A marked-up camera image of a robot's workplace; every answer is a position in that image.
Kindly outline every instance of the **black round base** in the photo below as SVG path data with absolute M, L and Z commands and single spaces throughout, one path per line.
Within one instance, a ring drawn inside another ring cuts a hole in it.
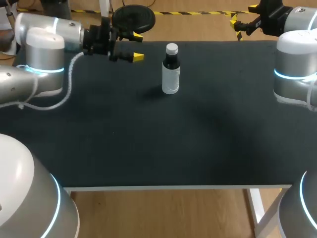
M 126 5 L 112 15 L 112 26 L 122 31 L 143 33 L 155 25 L 154 12 L 146 6 Z

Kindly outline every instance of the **glowing blue ring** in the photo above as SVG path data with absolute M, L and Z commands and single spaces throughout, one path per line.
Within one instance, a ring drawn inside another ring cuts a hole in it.
M 60 73 L 64 71 L 64 68 L 60 68 L 60 69 L 55 69 L 55 70 L 46 70 L 46 69 L 37 69 L 37 68 L 32 68 L 30 66 L 27 65 L 27 67 L 35 72 L 39 72 L 39 73 Z
M 56 221 L 56 218 L 57 218 L 57 215 L 58 215 L 58 212 L 59 212 L 59 208 L 60 208 L 60 189 L 59 189 L 59 185 L 58 185 L 56 179 L 54 178 L 54 176 L 53 175 L 51 175 L 51 176 L 53 177 L 53 179 L 54 179 L 54 181 L 56 183 L 57 192 L 58 192 L 58 201 L 57 201 L 57 207 L 56 207 L 56 211 L 54 213 L 53 219 L 52 219 L 49 227 L 46 229 L 44 234 L 41 236 L 41 238 L 45 238 L 48 235 L 48 233 L 50 232 L 50 230 L 52 229 L 52 227 L 53 227 L 53 225 L 54 225 L 54 223 Z
M 305 82 L 309 82 L 309 81 L 315 80 L 316 76 L 317 76 L 317 72 L 316 72 L 316 73 L 314 73 L 312 75 L 305 76 L 305 77 L 291 77 L 291 76 L 286 76 L 286 75 L 283 75 L 283 74 L 277 72 L 276 69 L 274 70 L 274 73 L 277 76 L 281 77 L 281 78 L 291 79 L 291 80 L 304 80 Z
M 302 202 L 302 206 L 303 206 L 303 209 L 306 213 L 306 216 L 308 217 L 308 220 L 311 222 L 311 224 L 315 227 L 315 229 L 317 230 L 317 224 L 316 222 L 313 220 L 312 216 L 310 215 L 307 207 L 306 207 L 306 204 L 305 204 L 305 201 L 304 201 L 304 197 L 303 197 L 303 180 L 304 180 L 304 177 L 305 177 L 305 174 L 307 173 L 307 171 L 303 174 L 302 176 L 302 180 L 301 180 L 301 184 L 299 186 L 299 195 L 300 195 L 300 198 L 301 198 L 301 202 Z
M 313 22 L 315 21 L 316 17 L 317 17 L 317 11 L 315 12 L 314 16 L 312 17 L 312 19 L 311 19 L 311 21 L 310 21 L 310 23 L 308 25 L 308 30 L 309 31 L 312 29 Z

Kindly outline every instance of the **metal stand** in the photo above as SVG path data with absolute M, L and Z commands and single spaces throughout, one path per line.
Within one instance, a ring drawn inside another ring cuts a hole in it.
M 278 206 L 286 191 L 287 188 L 282 189 L 270 208 L 265 213 L 260 190 L 258 188 L 250 188 L 247 190 L 256 238 L 267 237 L 273 231 L 275 226 L 278 225 Z

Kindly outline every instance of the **black tablecloth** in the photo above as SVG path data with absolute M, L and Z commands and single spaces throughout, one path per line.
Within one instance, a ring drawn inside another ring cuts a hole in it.
M 161 91 L 166 44 L 119 44 L 146 55 L 134 64 L 80 58 L 65 105 L 1 109 L 0 133 L 64 187 L 291 184 L 316 167 L 317 114 L 273 95 L 276 42 L 179 42 L 175 95 Z

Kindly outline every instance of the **dark liquid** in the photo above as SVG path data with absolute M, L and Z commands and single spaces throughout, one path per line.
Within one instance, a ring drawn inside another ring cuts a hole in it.
M 168 69 L 177 69 L 180 67 L 180 62 L 178 60 L 178 57 L 177 57 L 177 54 L 175 55 L 169 55 L 169 54 L 166 54 L 166 57 L 163 61 L 163 65 L 165 68 L 168 68 Z

